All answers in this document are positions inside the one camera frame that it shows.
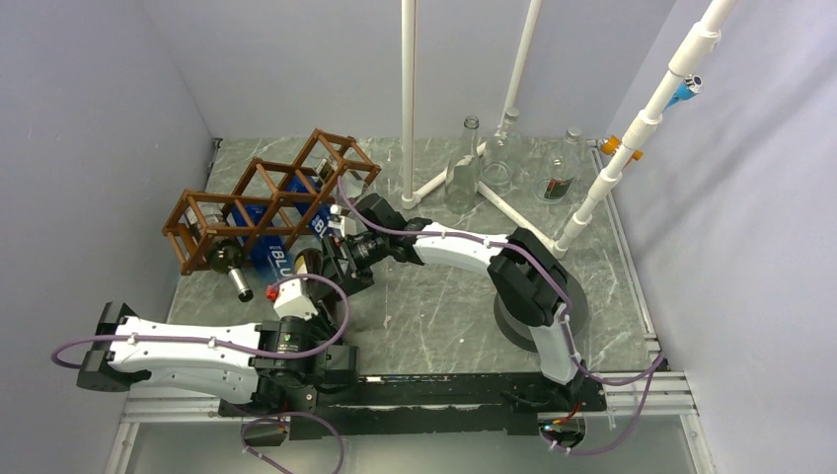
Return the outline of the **tall clear bottle black label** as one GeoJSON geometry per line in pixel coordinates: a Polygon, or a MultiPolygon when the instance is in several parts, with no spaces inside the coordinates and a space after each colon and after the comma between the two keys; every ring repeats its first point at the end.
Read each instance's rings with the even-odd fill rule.
{"type": "Polygon", "coordinates": [[[444,203],[454,213],[463,214],[474,206],[480,164],[477,146],[480,121],[476,116],[463,120],[456,149],[450,154],[444,184],[444,203]]]}

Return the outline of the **clear bottle red black label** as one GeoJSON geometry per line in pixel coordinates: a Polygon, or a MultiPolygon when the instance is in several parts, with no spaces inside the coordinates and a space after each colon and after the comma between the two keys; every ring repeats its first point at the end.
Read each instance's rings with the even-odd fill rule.
{"type": "Polygon", "coordinates": [[[503,113],[502,122],[486,140],[482,158],[482,179],[491,187],[504,187],[512,182],[519,165],[522,136],[517,128],[519,110],[511,107],[503,113]]]}

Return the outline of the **dark wine bottle gold cap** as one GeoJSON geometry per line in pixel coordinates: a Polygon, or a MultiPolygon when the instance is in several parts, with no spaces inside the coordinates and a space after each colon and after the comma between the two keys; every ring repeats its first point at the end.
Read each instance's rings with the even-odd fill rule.
{"type": "Polygon", "coordinates": [[[298,253],[294,260],[294,271],[297,275],[321,276],[324,269],[324,253],[317,248],[305,248],[298,253]]]}

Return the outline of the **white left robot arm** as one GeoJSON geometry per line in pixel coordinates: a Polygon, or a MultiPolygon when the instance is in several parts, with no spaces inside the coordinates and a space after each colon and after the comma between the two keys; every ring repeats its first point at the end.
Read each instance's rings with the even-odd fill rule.
{"type": "Polygon", "coordinates": [[[327,307],[296,286],[272,299],[276,319],[226,327],[155,323],[111,302],[76,384],[100,392],[179,388],[261,415],[354,385],[357,349],[342,342],[327,307]]]}

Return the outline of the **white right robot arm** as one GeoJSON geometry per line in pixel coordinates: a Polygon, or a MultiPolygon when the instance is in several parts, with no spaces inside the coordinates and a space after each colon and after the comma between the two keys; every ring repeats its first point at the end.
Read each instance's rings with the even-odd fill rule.
{"type": "Polygon", "coordinates": [[[353,295],[374,281],[374,265],[392,259],[417,266],[441,265],[487,277],[495,288],[498,326],[506,337],[537,354],[550,406],[566,410],[582,394],[581,356],[571,339],[576,280],[526,228],[508,235],[453,229],[428,218],[406,219],[377,194],[363,198],[351,215],[364,231],[321,241],[323,277],[353,295]]]}

